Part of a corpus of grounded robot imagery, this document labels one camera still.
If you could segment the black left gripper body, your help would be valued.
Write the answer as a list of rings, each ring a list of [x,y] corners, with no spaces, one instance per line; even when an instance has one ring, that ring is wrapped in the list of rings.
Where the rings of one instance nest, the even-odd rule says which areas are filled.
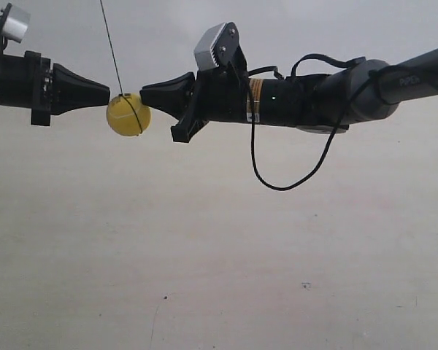
[[[0,55],[0,106],[31,110],[31,125],[51,124],[51,60],[38,52]]]

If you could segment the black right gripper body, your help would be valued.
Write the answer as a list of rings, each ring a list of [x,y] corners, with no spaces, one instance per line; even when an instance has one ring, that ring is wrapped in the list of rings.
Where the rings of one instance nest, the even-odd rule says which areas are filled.
[[[188,143],[208,122],[260,123],[262,79],[253,79],[262,68],[253,69],[244,79],[233,80],[232,73],[200,73],[188,93],[179,122],[171,127],[175,142]]]

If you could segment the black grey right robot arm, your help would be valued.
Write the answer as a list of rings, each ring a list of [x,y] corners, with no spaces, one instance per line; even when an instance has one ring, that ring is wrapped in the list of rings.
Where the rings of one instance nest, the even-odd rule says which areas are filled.
[[[334,74],[261,79],[258,70],[229,64],[146,85],[139,94],[175,119],[171,134],[180,143],[210,122],[344,133],[390,117],[402,102],[438,96],[438,48],[396,65],[362,57],[337,65]]]

